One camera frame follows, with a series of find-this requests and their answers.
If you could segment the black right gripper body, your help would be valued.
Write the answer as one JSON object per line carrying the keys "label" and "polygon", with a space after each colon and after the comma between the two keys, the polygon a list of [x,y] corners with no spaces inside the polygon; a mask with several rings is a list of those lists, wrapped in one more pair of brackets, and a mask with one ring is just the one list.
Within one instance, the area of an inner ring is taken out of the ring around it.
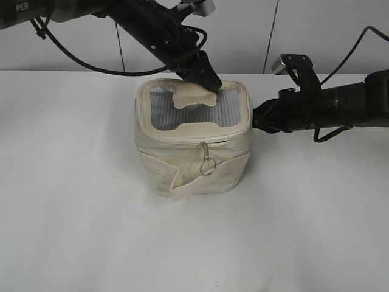
{"label": "black right gripper body", "polygon": [[269,134],[331,128],[334,121],[320,114],[317,101],[288,89],[253,110],[252,126]]}

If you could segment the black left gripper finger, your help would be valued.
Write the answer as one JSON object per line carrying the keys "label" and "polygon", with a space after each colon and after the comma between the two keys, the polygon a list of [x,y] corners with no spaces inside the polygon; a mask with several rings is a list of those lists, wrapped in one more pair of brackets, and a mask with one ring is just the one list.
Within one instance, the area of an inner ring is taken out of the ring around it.
{"label": "black left gripper finger", "polygon": [[181,63],[176,73],[184,81],[195,83],[208,91],[218,91],[222,86],[222,81],[213,70],[204,51],[199,51]]}

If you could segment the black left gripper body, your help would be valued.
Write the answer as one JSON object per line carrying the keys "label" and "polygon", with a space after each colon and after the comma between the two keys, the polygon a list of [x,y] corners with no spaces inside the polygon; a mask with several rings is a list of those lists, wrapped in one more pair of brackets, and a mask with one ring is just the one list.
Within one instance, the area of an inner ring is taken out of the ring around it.
{"label": "black left gripper body", "polygon": [[164,64],[161,68],[127,73],[127,76],[147,76],[166,70],[179,75],[203,74],[210,66],[202,50],[207,33],[200,28],[184,26],[173,16],[154,10],[116,11],[115,21]]}

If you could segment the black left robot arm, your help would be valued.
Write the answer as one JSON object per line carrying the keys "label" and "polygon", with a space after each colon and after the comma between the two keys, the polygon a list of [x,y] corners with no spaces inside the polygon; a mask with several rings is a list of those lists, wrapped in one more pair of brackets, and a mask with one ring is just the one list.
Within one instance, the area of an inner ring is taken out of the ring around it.
{"label": "black left robot arm", "polygon": [[[182,23],[191,14],[206,17],[214,10],[213,1],[179,1],[172,8],[157,1],[1,1],[1,28],[30,22],[40,38],[50,38],[70,59],[95,72],[144,77],[171,71],[186,82],[217,92],[222,82],[202,50],[207,32]],[[163,67],[143,72],[119,72],[98,68],[78,59],[54,37],[48,25],[51,21],[64,23],[86,15],[111,18],[161,61]]]}

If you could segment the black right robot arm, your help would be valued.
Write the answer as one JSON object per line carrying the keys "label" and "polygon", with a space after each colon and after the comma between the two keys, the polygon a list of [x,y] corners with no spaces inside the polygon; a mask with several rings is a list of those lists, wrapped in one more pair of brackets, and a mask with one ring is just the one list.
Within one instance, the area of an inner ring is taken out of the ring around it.
{"label": "black right robot arm", "polygon": [[254,109],[253,127],[270,134],[334,127],[388,127],[388,71],[333,88],[311,84],[299,91],[281,90],[277,99]]}

